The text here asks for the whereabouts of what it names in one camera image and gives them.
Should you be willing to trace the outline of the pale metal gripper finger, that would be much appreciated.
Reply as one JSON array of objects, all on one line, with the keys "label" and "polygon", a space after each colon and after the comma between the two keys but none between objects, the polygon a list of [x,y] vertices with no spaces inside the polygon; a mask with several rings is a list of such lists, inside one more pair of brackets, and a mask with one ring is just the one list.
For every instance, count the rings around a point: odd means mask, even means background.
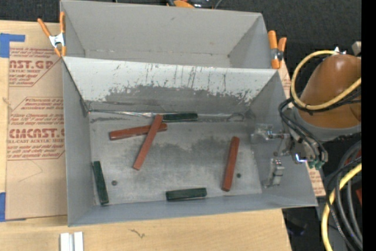
[{"label": "pale metal gripper finger", "polygon": [[256,124],[254,132],[250,135],[251,144],[259,144],[276,139],[284,139],[284,133],[274,132],[273,125],[266,123]]},{"label": "pale metal gripper finger", "polygon": [[264,188],[279,186],[284,174],[285,167],[282,165],[280,158],[270,159],[270,170],[268,176],[262,181]]}]

